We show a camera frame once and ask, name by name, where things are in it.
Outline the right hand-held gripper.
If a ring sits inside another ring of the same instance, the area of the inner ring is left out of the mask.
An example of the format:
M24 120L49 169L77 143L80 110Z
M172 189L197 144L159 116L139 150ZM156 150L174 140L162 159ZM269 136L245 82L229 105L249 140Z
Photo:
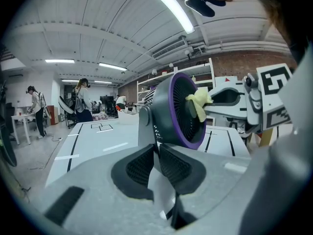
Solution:
M212 99L237 99L245 95L246 106L207 104L203 109L210 117L247 119L247 134L262 133L281 124L290 123L290 116L278 92L291 77L292 73L287 64L257 68L256 73L249 73L244 77L244 90L242 83L221 83L208 92Z

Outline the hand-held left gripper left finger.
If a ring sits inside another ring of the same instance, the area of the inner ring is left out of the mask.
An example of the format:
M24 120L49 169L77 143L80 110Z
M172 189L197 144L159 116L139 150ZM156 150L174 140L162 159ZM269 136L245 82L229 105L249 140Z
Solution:
M148 188L154 147L88 160L44 193L44 216L78 235L170 235Z

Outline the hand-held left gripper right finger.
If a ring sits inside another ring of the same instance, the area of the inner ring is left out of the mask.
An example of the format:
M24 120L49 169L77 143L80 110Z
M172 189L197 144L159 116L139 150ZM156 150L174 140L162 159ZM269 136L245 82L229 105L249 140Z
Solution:
M234 188L250 159L161 144L159 163L174 189L171 226L178 230L214 209Z

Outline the white metal shelving rack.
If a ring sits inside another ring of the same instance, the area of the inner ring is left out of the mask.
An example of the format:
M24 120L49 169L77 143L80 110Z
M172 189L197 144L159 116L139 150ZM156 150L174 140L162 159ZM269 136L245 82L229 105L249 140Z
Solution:
M153 91L156 86L162 81L166 80L171 75L174 75L178 71L177 67L174 67L171 72L166 72L164 74L149 78L142 82L137 81L137 105L143 105L144 99L150 91Z
M208 91L216 87L215 73L212 59L188 65L185 68L176 67L176 72L182 72L189 76L198 88L206 88Z

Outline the yellow cleaning cloth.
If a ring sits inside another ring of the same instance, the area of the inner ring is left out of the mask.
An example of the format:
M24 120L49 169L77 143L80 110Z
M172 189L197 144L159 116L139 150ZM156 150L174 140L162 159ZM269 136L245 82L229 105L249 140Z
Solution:
M194 94L188 95L185 99L193 102L199 121L204 122L206 120L204 105L213 103L208 91L205 88L198 88Z

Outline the grey round fan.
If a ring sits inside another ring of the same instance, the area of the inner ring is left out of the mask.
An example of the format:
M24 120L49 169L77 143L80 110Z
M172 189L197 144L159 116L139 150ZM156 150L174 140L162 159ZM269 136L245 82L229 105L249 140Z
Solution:
M175 193L161 172L159 147L161 144L169 144L193 151L201 145L206 120L200 122L193 102L185 99L197 89L186 74L176 73L157 85L139 113L138 144L154 144L154 167L149 176L148 188L154 192L156 208L165 220L172 219Z

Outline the brown wooden cabinet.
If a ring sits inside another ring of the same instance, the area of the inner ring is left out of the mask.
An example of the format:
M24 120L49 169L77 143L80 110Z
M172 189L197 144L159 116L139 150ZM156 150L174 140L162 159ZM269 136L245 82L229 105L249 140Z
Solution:
M58 124L59 123L58 108L54 105L48 105L47 109L48 109L50 116L51 116L51 119L50 119L51 125Z

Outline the white ceiling air conditioner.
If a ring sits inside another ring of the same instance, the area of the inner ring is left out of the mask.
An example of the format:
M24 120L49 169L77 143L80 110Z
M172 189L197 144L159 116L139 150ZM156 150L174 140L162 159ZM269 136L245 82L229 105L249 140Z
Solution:
M161 59L169 54L172 54L178 50L182 50L183 48L188 47L188 43L185 39L178 40L171 44L166 45L165 47L157 50L152 54L152 57L156 60Z

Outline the white round disc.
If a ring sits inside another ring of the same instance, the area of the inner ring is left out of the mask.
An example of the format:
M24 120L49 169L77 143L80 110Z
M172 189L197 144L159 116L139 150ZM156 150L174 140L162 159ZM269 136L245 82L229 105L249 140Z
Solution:
M74 114L74 111L66 104L66 102L64 101L64 99L59 96L58 98L58 102L59 102L59 105L60 107L68 114L72 115Z

